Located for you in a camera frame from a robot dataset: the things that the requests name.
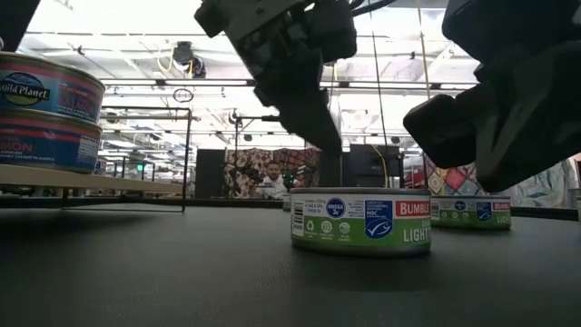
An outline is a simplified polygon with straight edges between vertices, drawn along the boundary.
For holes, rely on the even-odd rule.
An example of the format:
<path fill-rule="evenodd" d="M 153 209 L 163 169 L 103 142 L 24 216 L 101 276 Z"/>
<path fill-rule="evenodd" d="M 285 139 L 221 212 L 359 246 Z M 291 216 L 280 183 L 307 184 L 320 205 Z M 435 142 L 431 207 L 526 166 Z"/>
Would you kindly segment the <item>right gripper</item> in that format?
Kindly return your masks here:
<path fill-rule="evenodd" d="M 577 0 L 453 0 L 443 35 L 479 61 L 480 83 L 550 47 L 580 39 Z M 514 115 L 478 129 L 481 100 L 438 94 L 413 107 L 403 125 L 437 167 L 474 164 L 481 186 L 504 191 L 580 152 L 580 114 Z"/>

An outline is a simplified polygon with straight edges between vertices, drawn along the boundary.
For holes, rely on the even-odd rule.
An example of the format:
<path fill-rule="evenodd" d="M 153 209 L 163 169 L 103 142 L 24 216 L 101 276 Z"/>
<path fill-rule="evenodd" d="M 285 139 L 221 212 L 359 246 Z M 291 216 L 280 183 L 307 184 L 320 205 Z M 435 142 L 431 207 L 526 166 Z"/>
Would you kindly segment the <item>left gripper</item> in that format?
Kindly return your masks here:
<path fill-rule="evenodd" d="M 235 50 L 261 104 L 279 107 L 285 130 L 338 156 L 340 132 L 328 108 L 329 92 L 320 87 L 321 25 L 319 8 L 238 8 Z"/>

